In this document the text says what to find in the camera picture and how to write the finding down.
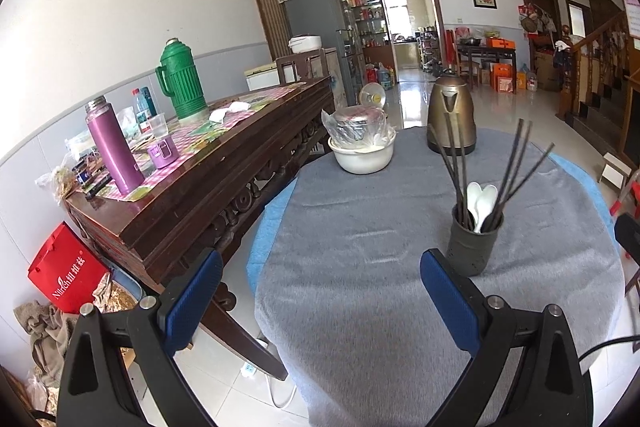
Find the small purple cup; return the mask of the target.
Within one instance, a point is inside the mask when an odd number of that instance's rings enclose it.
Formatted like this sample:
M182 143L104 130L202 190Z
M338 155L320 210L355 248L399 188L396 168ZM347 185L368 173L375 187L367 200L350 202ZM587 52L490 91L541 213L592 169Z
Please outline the small purple cup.
M173 164L180 156L170 134L156 139L146 148L156 169L164 169Z

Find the white plastic spoon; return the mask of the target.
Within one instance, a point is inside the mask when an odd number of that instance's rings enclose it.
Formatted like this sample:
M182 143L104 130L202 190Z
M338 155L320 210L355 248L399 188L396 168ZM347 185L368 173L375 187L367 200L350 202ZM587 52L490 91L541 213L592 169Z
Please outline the white plastic spoon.
M466 187L466 205L468 205L469 213L471 213L474 221L475 233L478 233L480 231L480 215L477 211L477 202L482 193L482 187L475 181L470 182Z
M498 188L495 187L495 185L488 184L482 191L480 191L480 196L477 197L475 203L475 233L480 233L482 231L485 220L494 211L497 197Z

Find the purple thermos bottle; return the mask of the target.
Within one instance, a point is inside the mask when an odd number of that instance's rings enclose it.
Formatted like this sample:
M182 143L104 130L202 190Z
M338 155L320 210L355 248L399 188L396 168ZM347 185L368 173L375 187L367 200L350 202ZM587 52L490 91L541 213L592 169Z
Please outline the purple thermos bottle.
M128 195L143 183L144 176L120 129L112 104L100 95L89 101L85 110L88 130L107 171L119 193Z

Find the dark utensil holder cup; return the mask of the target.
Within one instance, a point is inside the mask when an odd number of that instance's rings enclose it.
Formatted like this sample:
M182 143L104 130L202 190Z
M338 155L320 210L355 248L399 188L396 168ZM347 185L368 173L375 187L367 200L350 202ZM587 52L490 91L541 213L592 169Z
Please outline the dark utensil holder cup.
M464 277L480 275L488 265L503 225L503 217L500 217L495 230L475 233L461 224L457 205L452 208L451 216L450 237L445 257L458 274Z

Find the white ceramic bowl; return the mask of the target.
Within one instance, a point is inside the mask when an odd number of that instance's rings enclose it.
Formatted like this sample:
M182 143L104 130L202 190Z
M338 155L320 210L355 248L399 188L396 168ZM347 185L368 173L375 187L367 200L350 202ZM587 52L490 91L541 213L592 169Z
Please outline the white ceramic bowl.
M351 174L376 173L388 166L394 155L396 130L390 129L390 139L384 146L370 146L360 150L346 150L338 147L332 138L329 139L329 148L333 150L337 164Z

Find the brown wooden chopstick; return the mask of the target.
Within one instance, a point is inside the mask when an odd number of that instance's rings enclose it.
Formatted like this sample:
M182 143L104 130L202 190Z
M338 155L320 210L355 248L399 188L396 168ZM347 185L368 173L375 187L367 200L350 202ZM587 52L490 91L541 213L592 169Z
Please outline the brown wooden chopstick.
M445 113L445 124L447 128L449 152L451 156L452 172L454 173L454 187L457 192L457 207L459 222L463 228L469 228L469 210L465 199L465 183L460 183L460 170L458 166L458 152L456 144L454 144L454 129L452 129L451 116Z

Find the bronze electric kettle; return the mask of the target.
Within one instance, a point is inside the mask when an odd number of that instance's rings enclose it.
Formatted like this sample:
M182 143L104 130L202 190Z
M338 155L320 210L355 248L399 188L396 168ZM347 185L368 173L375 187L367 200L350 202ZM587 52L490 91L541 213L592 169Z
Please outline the bronze electric kettle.
M465 80L453 72L444 72L428 96L427 145L438 153L437 141L448 156L471 154L476 145L476 124L471 91Z

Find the wooden staircase railing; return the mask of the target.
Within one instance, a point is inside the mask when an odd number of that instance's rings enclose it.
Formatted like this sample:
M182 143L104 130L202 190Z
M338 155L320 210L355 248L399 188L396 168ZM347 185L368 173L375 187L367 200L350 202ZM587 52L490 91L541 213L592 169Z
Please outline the wooden staircase railing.
M597 107L605 91L612 91L615 80L622 80L628 72L629 45L633 42L627 15L619 12L572 44L567 49L570 68L556 116L569 121L570 117L586 117L589 107Z

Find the carved dark wooden sideboard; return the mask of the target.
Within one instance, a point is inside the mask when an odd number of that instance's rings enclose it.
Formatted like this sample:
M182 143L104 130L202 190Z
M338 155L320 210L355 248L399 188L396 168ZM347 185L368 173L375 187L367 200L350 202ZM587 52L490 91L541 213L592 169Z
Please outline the carved dark wooden sideboard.
M75 192L65 210L98 254L159 293L205 248L232 258L265 205L328 143L321 115L333 109L329 78L296 82L137 202Z

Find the red paper bag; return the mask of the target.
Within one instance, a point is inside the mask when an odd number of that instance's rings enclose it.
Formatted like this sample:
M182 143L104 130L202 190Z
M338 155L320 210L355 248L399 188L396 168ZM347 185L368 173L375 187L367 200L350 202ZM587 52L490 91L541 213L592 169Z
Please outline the red paper bag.
M77 314L93 302L106 273L107 267L61 222L40 247L27 277L61 312Z

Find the grey refrigerator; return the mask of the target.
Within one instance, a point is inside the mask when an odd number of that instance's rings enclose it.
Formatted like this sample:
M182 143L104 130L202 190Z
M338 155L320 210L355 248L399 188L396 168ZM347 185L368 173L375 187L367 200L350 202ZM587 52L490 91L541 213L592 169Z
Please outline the grey refrigerator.
M347 105L358 103L364 79L364 58L354 12L347 0L279 0L294 37L314 35L326 49L334 48Z

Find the green thermos jug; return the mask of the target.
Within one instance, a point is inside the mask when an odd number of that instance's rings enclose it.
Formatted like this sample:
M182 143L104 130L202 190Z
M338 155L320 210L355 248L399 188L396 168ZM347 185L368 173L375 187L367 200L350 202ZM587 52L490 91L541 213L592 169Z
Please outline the green thermos jug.
M191 49L178 38L170 38L155 69L163 95L174 106L179 119L202 113L207 104Z

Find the thin dark chopstick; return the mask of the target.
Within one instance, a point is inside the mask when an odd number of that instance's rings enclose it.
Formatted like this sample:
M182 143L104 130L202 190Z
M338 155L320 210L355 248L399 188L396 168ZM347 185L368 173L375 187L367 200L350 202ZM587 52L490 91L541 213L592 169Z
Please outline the thin dark chopstick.
M489 215L489 221L487 225L484 225L484 232L492 232L498 227L498 221L503 210L503 206L506 205L506 199L514 187L516 177L520 172L524 153L529 140L530 132L532 132L533 123L529 120L524 121L523 118L518 120L516 126L516 132L514 134L514 140L512 143L511 153L506 163L506 171L504 172L497 199Z

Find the black wooden chopstick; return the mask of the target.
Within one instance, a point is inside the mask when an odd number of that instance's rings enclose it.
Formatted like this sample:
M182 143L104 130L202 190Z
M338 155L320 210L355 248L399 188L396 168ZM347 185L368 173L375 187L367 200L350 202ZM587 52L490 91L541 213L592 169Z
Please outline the black wooden chopstick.
M462 132L459 115L456 115L456 121L457 121L458 138L459 138L459 144L460 144L461 169L462 169L462 206L463 206L463 219L464 219L463 226L467 230L472 230L473 217L469 212L468 194L466 194L466 189L468 188L468 174L466 173L465 143L464 143L464 136Z

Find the dark wooden chopstick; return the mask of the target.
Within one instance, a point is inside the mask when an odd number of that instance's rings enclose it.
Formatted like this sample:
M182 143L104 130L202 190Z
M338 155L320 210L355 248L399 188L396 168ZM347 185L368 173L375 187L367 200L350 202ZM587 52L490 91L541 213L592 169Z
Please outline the dark wooden chopstick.
M442 146L442 144L440 144L439 139L437 138L436 135L436 131L435 128L433 127L432 124L428 124L427 125L427 136L429 138L432 138L435 143L436 143L436 150L438 150L438 153L440 155L440 157L442 158L442 161L444 162L445 168L449 174L449 179L452 183L452 185L454 186L454 173L452 172L452 165L451 165L451 157L449 157L446 152L444 147ZM457 200L457 192L456 192L456 188L454 187L454 193L456 193L456 200Z

